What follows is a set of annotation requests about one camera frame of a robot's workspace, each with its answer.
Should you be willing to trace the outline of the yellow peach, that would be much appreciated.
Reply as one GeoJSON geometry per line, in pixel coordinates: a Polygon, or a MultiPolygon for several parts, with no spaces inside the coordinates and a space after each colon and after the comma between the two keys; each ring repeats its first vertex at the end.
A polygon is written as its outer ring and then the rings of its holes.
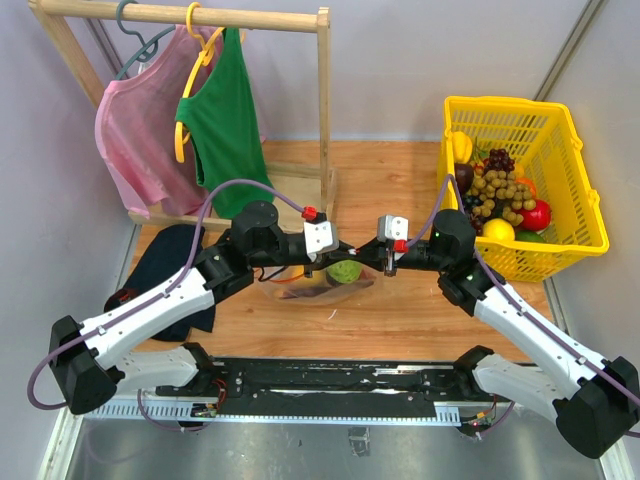
{"type": "Polygon", "coordinates": [[[295,267],[290,267],[286,272],[285,272],[285,279],[286,280],[296,280],[297,278],[301,277],[304,275],[304,267],[303,266],[295,266],[295,267]]]}

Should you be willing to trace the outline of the clear zip top bag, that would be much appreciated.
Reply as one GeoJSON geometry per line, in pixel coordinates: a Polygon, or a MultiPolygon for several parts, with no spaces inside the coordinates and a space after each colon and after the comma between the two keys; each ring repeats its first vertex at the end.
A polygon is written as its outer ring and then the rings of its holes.
{"type": "Polygon", "coordinates": [[[255,279],[258,283],[258,287],[261,291],[272,300],[286,304],[300,304],[300,305],[330,305],[343,301],[354,294],[369,289],[372,287],[378,278],[378,273],[362,265],[362,272],[360,278],[348,285],[331,285],[327,282],[325,276],[326,268],[322,270],[305,271],[304,275],[296,280],[286,280],[285,272],[290,267],[256,267],[254,269],[255,279]],[[311,286],[327,286],[331,290],[319,299],[297,299],[297,300],[280,300],[279,296],[284,289],[293,287],[304,288],[311,286]]]}

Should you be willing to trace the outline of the green custard apple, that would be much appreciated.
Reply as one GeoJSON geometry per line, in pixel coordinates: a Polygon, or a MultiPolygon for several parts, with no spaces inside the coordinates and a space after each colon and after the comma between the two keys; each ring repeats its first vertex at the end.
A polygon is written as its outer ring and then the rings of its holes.
{"type": "Polygon", "coordinates": [[[362,265],[353,260],[337,262],[325,270],[327,282],[331,285],[348,285],[356,282],[361,275],[362,265]]]}

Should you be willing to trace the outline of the dark purple bell pepper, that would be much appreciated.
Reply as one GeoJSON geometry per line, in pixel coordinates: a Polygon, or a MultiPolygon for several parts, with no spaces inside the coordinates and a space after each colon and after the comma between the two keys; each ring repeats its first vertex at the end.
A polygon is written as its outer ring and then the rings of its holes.
{"type": "Polygon", "coordinates": [[[327,286],[311,286],[304,288],[284,289],[280,296],[280,300],[297,300],[297,299],[319,299],[325,295],[331,288],[327,286]]]}

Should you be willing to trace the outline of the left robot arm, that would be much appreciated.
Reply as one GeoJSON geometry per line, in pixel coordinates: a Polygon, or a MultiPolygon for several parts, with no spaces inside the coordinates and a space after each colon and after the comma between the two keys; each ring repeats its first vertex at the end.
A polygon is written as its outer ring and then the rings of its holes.
{"type": "Polygon", "coordinates": [[[156,353],[134,349],[250,286],[257,267],[324,267],[354,254],[324,214],[305,210],[303,217],[301,232],[286,233],[272,204],[251,202],[213,246],[190,255],[156,287],[83,322],[58,320],[46,362],[69,410],[92,412],[118,393],[164,387],[200,396],[217,386],[219,374],[197,343],[156,353]]]}

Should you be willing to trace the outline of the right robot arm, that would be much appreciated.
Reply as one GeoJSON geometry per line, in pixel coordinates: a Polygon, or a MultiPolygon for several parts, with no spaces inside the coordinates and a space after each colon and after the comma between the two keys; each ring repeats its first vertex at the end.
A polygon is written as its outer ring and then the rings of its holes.
{"type": "Polygon", "coordinates": [[[639,374],[622,356],[609,360],[571,338],[529,305],[475,250],[476,231],[453,209],[429,218],[428,240],[407,237],[408,222],[383,216],[373,240],[356,249],[386,274],[435,271],[443,296],[499,331],[537,366],[530,371],[486,348],[468,353],[453,375],[466,400],[495,394],[554,423],[580,454],[600,458],[639,422],[639,374]]]}

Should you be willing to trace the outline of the green tank top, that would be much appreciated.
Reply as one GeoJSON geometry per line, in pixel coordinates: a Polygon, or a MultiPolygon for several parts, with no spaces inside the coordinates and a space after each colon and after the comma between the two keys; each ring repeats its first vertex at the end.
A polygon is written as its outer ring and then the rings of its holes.
{"type": "Polygon", "coordinates": [[[196,181],[209,192],[234,179],[271,186],[240,33],[227,28],[222,37],[212,72],[176,112],[190,133],[196,181]]]}

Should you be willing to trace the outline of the wooden clothes rack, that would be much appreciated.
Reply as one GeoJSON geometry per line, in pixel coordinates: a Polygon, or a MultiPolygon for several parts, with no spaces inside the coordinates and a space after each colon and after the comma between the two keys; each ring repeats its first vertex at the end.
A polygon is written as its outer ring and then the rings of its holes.
{"type": "MultiPolygon", "coordinates": [[[[105,86],[99,78],[66,19],[114,20],[116,2],[107,1],[30,1],[28,6],[91,104],[97,107],[105,86]]],[[[139,23],[184,24],[233,27],[254,31],[275,31],[310,34],[316,37],[318,98],[304,94],[295,100],[284,90],[259,101],[267,136],[274,141],[315,141],[319,148],[318,164],[287,163],[278,157],[267,159],[267,170],[275,176],[274,184],[287,193],[301,193],[332,216],[338,176],[331,166],[331,14],[321,7],[315,14],[249,11],[197,7],[190,12],[186,6],[128,4],[122,18],[139,23]]]]}

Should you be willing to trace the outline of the yellow lemon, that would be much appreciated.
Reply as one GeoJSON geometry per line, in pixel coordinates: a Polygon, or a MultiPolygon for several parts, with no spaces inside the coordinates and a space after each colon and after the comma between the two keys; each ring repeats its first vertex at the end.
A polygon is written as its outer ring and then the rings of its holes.
{"type": "Polygon", "coordinates": [[[482,228],[482,238],[495,242],[510,242],[515,240],[515,229],[506,220],[495,218],[487,221],[482,228]]]}

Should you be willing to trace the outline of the dark navy cloth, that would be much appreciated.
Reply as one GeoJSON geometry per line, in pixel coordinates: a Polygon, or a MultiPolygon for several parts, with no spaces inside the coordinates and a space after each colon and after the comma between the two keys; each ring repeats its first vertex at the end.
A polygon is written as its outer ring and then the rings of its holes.
{"type": "MultiPolygon", "coordinates": [[[[161,230],[146,248],[123,287],[111,295],[103,308],[109,312],[146,293],[168,280],[182,269],[189,257],[195,227],[173,225],[161,230]]],[[[214,327],[215,307],[198,311],[159,331],[154,340],[184,342],[192,329],[211,333],[214,327]]]]}

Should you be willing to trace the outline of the brown longan bunch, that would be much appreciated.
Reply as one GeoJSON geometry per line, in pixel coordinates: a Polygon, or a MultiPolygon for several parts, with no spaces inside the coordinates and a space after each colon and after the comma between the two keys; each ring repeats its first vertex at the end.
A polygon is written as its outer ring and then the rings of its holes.
{"type": "Polygon", "coordinates": [[[489,170],[476,176],[463,201],[465,211],[477,225],[499,218],[519,226],[524,214],[537,207],[531,187],[518,182],[513,172],[503,170],[489,170]]]}

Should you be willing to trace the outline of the yellow bell pepper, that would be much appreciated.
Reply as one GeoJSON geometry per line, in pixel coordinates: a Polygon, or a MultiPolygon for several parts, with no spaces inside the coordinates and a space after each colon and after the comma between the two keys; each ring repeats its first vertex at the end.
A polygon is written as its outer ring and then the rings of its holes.
{"type": "Polygon", "coordinates": [[[451,134],[452,152],[455,163],[468,163],[474,151],[473,140],[462,131],[451,134]]]}

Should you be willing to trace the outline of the dark grape bunch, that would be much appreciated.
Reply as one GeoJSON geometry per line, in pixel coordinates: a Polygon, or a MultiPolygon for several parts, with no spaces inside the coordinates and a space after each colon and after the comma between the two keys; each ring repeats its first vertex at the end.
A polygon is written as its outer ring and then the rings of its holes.
{"type": "Polygon", "coordinates": [[[491,149],[485,162],[485,171],[504,171],[510,173],[515,168],[515,161],[506,149],[491,149]]]}

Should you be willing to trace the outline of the yellow hanger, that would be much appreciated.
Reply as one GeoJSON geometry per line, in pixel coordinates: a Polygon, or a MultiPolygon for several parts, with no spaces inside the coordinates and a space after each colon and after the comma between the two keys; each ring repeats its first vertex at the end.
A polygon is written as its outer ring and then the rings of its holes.
{"type": "MultiPolygon", "coordinates": [[[[195,85],[195,81],[199,75],[199,72],[204,67],[209,66],[214,58],[214,55],[221,50],[222,37],[227,30],[226,27],[217,27],[214,30],[214,33],[208,39],[205,39],[202,34],[197,33],[194,30],[193,15],[195,10],[200,7],[201,4],[198,1],[192,2],[187,7],[185,17],[185,26],[187,29],[187,33],[191,38],[198,41],[200,45],[200,51],[193,66],[191,67],[185,86],[183,88],[180,101],[189,98],[193,93],[193,87],[195,85]]],[[[190,137],[191,133],[185,128],[184,123],[177,120],[174,127],[174,153],[175,159],[179,164],[183,164],[185,162],[184,148],[185,145],[189,142],[190,137]]]]}

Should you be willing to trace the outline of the red apple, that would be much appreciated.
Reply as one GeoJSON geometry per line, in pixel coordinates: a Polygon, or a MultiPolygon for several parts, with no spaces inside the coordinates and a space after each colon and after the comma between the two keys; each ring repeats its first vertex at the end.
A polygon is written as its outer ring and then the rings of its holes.
{"type": "Polygon", "coordinates": [[[523,217],[520,227],[529,231],[545,230],[551,223],[552,210],[544,200],[536,200],[536,205],[531,210],[522,208],[520,214],[523,217]]]}

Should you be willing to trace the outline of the yellow plastic basket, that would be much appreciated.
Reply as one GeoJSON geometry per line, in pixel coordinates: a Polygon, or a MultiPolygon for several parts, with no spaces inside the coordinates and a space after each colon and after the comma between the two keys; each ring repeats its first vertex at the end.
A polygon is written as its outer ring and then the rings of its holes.
{"type": "Polygon", "coordinates": [[[509,281],[541,282],[588,256],[609,249],[600,197],[591,187],[569,109],[553,102],[499,96],[449,96],[443,105],[437,180],[454,171],[453,135],[481,147],[504,148],[524,168],[551,208],[543,242],[480,237],[479,252],[509,281]]]}

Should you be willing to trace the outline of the pink shirt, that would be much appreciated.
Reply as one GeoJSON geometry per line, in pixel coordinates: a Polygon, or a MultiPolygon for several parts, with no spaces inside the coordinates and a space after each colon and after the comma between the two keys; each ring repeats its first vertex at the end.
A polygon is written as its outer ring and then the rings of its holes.
{"type": "Polygon", "coordinates": [[[171,216],[197,211],[207,191],[196,181],[193,149],[175,158],[175,116],[199,41],[178,25],[151,65],[104,91],[95,120],[98,151],[124,207],[146,218],[152,206],[171,216]]]}

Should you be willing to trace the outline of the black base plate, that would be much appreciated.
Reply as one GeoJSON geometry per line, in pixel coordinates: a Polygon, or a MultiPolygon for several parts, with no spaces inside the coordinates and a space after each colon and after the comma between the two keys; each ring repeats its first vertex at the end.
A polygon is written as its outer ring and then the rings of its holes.
{"type": "Polygon", "coordinates": [[[159,386],[199,401],[222,393],[222,412],[242,417],[355,420],[434,417],[438,403],[490,404],[446,362],[219,357],[196,387],[159,386]]]}

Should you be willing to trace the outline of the aluminium rail frame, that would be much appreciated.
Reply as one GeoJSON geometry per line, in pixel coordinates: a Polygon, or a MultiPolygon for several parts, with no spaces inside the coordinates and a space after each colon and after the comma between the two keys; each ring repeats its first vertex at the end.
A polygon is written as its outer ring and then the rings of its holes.
{"type": "Polygon", "coordinates": [[[476,346],[453,362],[133,354],[63,409],[47,479],[586,478],[639,429],[626,360],[553,379],[476,346]]]}

